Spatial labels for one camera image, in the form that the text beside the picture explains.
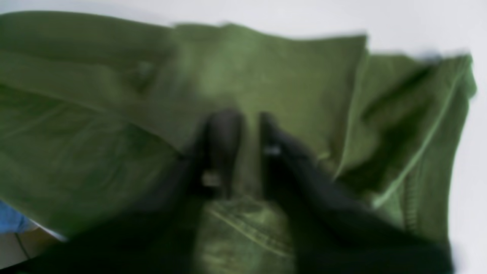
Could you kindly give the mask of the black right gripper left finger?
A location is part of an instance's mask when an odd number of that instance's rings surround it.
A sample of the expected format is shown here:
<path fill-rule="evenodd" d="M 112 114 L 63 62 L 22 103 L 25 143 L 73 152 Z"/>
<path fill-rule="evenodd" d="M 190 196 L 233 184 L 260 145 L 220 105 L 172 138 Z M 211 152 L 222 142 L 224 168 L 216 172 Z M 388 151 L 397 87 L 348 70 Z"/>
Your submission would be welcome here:
<path fill-rule="evenodd" d="M 153 189 L 120 215 L 26 262 L 25 274 L 188 274 L 202 210 L 232 196 L 244 119 L 211 114 Z"/>

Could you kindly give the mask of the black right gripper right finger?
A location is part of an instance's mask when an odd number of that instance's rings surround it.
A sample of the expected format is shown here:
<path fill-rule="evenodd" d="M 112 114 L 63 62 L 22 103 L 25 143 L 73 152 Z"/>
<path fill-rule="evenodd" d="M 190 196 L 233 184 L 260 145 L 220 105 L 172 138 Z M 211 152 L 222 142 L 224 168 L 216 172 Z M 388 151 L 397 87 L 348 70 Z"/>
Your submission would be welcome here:
<path fill-rule="evenodd" d="M 263 193 L 288 219 L 299 274 L 452 274 L 449 248 L 364 208 L 312 163 L 308 151 L 259 117 Z"/>

